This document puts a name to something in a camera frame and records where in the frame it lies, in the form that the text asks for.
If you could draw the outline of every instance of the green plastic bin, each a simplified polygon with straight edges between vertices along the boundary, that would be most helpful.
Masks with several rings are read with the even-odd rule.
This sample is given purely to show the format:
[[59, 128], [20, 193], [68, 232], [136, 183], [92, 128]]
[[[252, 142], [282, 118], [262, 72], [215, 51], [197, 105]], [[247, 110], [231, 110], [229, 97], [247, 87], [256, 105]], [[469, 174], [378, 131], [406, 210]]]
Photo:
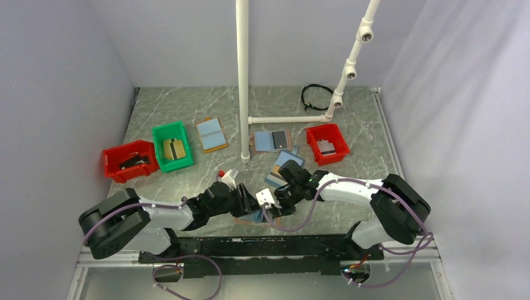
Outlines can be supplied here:
[[[164, 173], [182, 169], [193, 165], [193, 157], [188, 143], [188, 135], [182, 121], [166, 124], [152, 129], [154, 152], [160, 170]], [[164, 157], [163, 142], [167, 139], [180, 139], [184, 145], [186, 157], [171, 160]]]

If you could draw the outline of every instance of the red object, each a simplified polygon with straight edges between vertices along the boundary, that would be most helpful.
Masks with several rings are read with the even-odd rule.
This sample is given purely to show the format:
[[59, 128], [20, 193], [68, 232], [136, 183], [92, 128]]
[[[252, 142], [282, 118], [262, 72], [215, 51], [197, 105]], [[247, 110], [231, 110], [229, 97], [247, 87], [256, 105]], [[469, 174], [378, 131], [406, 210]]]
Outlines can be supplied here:
[[[349, 147], [339, 130], [337, 124], [324, 124], [316, 127], [310, 127], [306, 129], [307, 132], [307, 143], [311, 146], [315, 161], [319, 166], [325, 164], [338, 163], [342, 161], [344, 157], [349, 154]], [[323, 156], [318, 149], [317, 141], [326, 140], [333, 144], [335, 147], [335, 154]]]
[[[121, 169], [119, 166], [121, 163], [138, 154], [140, 156], [147, 156], [150, 163]], [[105, 177], [110, 177], [117, 183], [126, 183], [127, 180], [142, 175], [149, 176], [154, 171], [160, 169], [154, 155], [154, 144], [142, 140], [103, 150], [103, 163]]]

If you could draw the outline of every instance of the gray marble table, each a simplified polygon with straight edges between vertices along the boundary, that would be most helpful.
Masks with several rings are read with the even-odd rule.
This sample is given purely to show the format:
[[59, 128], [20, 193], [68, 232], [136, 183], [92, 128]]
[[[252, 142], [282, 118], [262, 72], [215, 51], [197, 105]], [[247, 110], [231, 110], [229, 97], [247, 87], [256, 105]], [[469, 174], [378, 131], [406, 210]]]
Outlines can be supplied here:
[[[300, 102], [301, 86], [264, 86], [249, 89], [251, 116], [307, 116]], [[308, 89], [306, 100], [316, 106], [326, 107], [330, 94], [322, 89]], [[319, 123], [253, 124], [249, 132], [288, 129], [292, 142], [299, 148], [298, 155], [306, 159], [305, 168], [310, 172], [325, 169], [342, 176], [361, 179], [383, 178], [395, 173], [391, 161], [384, 128], [368, 87], [347, 87], [344, 106], [335, 110], [333, 122], [338, 124], [350, 154], [342, 162], [318, 167], [311, 148], [306, 143], [305, 129]], [[241, 138], [239, 136], [239, 99], [237, 87], [165, 87], [141, 88], [132, 112], [123, 143], [138, 139], [153, 141], [151, 129], [175, 121], [186, 127], [195, 165], [177, 171], [162, 173], [160, 170], [148, 177], [138, 177], [126, 184], [113, 183], [109, 195], [131, 187], [148, 199], [177, 202], [182, 196], [193, 197], [203, 192], [216, 178], [218, 170], [240, 170], [239, 183], [245, 183], [250, 193], [269, 187], [264, 178], [272, 168], [278, 154], [252, 154], [251, 162], [241, 162]], [[320, 112], [312, 111], [311, 115]], [[194, 123], [206, 117], [219, 118], [229, 146], [204, 154]], [[293, 216], [281, 219], [284, 227], [300, 224], [310, 206], [303, 201]], [[179, 232], [180, 236], [250, 236], [273, 234], [325, 234], [345, 233], [356, 221], [367, 220], [371, 212], [359, 206], [328, 201], [317, 203], [309, 223], [294, 233], [281, 232], [264, 225], [238, 224], [227, 214], [209, 220], [208, 225], [195, 231]]]

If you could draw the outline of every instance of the gray wall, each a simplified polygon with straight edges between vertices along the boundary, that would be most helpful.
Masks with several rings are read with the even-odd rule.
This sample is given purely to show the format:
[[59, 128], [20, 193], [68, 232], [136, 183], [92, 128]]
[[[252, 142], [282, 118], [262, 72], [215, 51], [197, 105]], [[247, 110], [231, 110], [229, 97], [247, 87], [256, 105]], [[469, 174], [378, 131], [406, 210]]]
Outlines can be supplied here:
[[0, 299], [64, 299], [133, 85], [87, 1], [0, 11]]
[[382, 86], [456, 299], [530, 299], [530, 3], [429, 0]]
[[[90, 0], [136, 86], [238, 83], [235, 0]], [[250, 1], [251, 85], [336, 85], [369, 0]], [[425, 0], [382, 1], [355, 85], [380, 86]]]

